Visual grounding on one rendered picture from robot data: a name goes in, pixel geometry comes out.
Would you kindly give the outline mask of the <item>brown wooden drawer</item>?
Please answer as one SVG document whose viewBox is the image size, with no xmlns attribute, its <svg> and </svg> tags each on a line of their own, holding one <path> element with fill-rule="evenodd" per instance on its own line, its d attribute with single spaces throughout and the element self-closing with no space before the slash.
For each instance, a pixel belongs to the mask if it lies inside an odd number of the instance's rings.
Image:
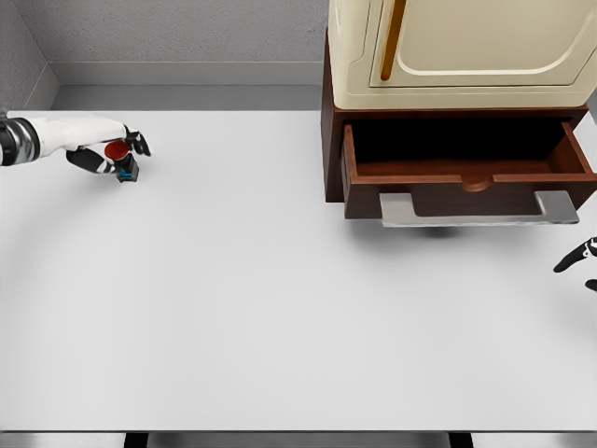
<svg viewBox="0 0 597 448">
<path fill-rule="evenodd" d="M 562 119 L 379 119 L 344 127 L 345 216 L 379 218 L 383 193 L 408 193 L 417 215 L 536 215 L 535 193 L 563 190 L 574 207 L 595 174 Z"/>
</svg>

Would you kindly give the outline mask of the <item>red button black switch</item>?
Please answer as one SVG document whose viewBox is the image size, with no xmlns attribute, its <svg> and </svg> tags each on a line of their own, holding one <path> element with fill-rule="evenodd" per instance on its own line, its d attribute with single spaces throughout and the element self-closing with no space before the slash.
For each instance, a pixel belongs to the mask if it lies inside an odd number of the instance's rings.
<svg viewBox="0 0 597 448">
<path fill-rule="evenodd" d="M 104 148 L 105 156 L 114 163 L 117 179 L 122 182 L 136 182 L 139 167 L 125 141 L 108 143 Z"/>
</svg>

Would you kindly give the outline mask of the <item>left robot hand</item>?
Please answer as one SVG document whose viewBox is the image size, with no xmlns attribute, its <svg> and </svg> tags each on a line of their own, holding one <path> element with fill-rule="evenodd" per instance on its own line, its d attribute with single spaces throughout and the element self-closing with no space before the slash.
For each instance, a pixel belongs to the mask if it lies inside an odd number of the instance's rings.
<svg viewBox="0 0 597 448">
<path fill-rule="evenodd" d="M 66 159 L 85 171 L 94 174 L 116 174 L 114 163 L 104 154 L 105 146 L 113 141 L 127 143 L 133 155 L 150 156 L 144 136 L 125 124 L 104 117 L 78 117 L 67 120 L 74 128 L 69 133 Z"/>
</svg>

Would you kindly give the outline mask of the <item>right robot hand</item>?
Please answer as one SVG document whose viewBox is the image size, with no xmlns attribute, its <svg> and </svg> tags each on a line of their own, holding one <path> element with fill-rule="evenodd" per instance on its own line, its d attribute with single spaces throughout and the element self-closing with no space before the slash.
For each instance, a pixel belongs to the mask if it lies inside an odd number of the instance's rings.
<svg viewBox="0 0 597 448">
<path fill-rule="evenodd" d="M 565 255 L 553 268 L 553 272 L 561 273 L 574 264 L 589 258 L 597 258 L 597 236 L 593 236 Z"/>
</svg>

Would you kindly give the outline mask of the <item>cream and brown cabinet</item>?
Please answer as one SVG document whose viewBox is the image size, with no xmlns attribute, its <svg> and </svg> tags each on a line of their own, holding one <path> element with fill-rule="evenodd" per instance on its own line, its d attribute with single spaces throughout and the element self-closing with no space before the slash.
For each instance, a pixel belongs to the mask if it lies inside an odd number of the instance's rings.
<svg viewBox="0 0 597 448">
<path fill-rule="evenodd" d="M 577 118 L 597 88 L 597 0 L 329 0 L 325 195 L 347 119 Z"/>
</svg>

